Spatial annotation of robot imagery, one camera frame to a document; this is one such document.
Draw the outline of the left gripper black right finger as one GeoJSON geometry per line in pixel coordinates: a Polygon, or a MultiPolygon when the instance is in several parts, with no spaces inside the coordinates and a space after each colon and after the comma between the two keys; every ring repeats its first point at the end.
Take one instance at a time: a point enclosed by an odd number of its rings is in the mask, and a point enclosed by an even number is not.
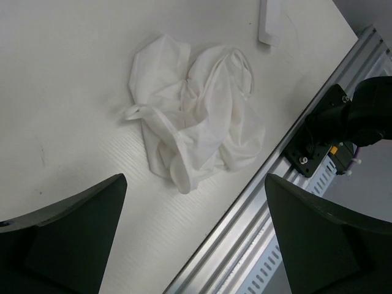
{"type": "Polygon", "coordinates": [[[265,191],[292,293],[391,293],[391,223],[274,174],[265,191]]]}

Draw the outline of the white tank top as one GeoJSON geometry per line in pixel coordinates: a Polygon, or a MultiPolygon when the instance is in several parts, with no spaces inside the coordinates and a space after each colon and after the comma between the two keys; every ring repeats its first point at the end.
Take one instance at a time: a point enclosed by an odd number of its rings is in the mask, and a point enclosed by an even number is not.
{"type": "Polygon", "coordinates": [[[190,60],[191,47],[168,35],[133,58],[126,121],[140,120],[150,170],[182,194],[216,170],[252,164],[265,128],[249,104],[252,72],[237,48],[218,45],[190,60]]]}

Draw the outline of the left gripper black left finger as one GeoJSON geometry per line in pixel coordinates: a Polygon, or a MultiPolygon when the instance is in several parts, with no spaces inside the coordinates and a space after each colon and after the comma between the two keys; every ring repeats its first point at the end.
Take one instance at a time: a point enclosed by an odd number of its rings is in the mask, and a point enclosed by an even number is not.
{"type": "Polygon", "coordinates": [[[127,190],[114,175],[1,222],[1,293],[98,293],[127,190]]]}

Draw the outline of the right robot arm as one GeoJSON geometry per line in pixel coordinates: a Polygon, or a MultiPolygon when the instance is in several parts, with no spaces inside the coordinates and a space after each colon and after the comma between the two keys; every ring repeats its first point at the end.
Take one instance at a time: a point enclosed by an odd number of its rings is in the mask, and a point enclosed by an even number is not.
{"type": "Polygon", "coordinates": [[[313,156],[318,146],[345,141],[357,147],[391,140],[391,77],[359,82],[349,97],[339,84],[329,87],[304,121],[301,146],[313,156]]]}

